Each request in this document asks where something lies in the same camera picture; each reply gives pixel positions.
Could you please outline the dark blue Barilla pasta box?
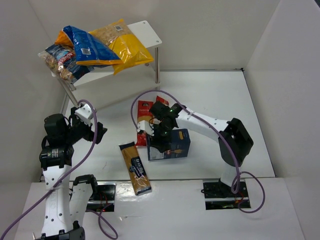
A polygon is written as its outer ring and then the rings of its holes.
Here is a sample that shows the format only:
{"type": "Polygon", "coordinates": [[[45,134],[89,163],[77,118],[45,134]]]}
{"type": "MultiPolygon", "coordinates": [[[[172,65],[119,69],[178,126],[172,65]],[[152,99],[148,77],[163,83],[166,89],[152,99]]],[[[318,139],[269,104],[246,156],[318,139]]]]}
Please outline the dark blue Barilla pasta box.
{"type": "Polygon", "coordinates": [[[190,135],[187,129],[174,129],[171,132],[170,144],[175,144],[175,157],[164,157],[166,147],[162,148],[162,153],[158,152],[155,148],[150,147],[150,142],[153,140],[153,136],[146,136],[147,157],[148,161],[159,161],[167,159],[186,158],[189,154],[191,145],[190,135]]]}

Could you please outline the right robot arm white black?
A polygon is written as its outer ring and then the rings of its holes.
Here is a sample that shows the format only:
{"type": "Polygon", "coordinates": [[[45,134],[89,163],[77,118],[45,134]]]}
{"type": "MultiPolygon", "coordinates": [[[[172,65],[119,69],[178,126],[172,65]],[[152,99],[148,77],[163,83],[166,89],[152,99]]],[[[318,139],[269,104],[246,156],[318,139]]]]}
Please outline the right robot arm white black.
{"type": "Polygon", "coordinates": [[[149,112],[159,121],[153,126],[153,134],[147,136],[151,147],[161,153],[168,151],[169,143],[177,137],[176,129],[187,129],[206,136],[218,143],[225,162],[220,181],[236,188],[240,181],[240,167],[254,145],[241,120],[220,120],[178,103],[169,107],[159,101],[153,104],[149,112]]]}

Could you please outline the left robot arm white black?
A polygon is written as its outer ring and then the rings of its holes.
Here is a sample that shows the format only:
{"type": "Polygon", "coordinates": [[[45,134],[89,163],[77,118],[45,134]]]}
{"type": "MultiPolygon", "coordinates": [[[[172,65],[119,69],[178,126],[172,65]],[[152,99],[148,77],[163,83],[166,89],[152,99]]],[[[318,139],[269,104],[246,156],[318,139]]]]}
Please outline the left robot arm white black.
{"type": "Polygon", "coordinates": [[[57,113],[44,120],[46,136],[39,160],[45,181],[45,215],[41,240],[84,240],[83,219],[98,184],[93,174],[81,175],[70,185],[73,145],[79,140],[99,144],[107,129],[95,121],[89,104],[73,107],[69,118],[57,113]]]}

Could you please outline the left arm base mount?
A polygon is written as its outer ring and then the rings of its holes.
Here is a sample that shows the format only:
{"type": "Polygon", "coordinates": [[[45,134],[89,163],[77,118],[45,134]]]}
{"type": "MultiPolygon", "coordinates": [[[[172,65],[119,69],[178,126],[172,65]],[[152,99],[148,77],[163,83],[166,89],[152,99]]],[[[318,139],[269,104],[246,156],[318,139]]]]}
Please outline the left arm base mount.
{"type": "Polygon", "coordinates": [[[114,212],[116,198],[116,182],[98,181],[97,189],[89,198],[86,210],[114,212]]]}

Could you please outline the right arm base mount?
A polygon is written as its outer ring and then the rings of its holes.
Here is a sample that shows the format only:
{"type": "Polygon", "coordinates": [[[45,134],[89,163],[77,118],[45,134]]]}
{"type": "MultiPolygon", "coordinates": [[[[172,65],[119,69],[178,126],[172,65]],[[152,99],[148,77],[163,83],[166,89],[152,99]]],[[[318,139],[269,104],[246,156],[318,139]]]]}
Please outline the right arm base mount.
{"type": "Polygon", "coordinates": [[[245,181],[240,182],[239,192],[231,192],[231,188],[219,180],[203,181],[200,192],[204,195],[206,210],[250,209],[251,204],[245,181]]]}

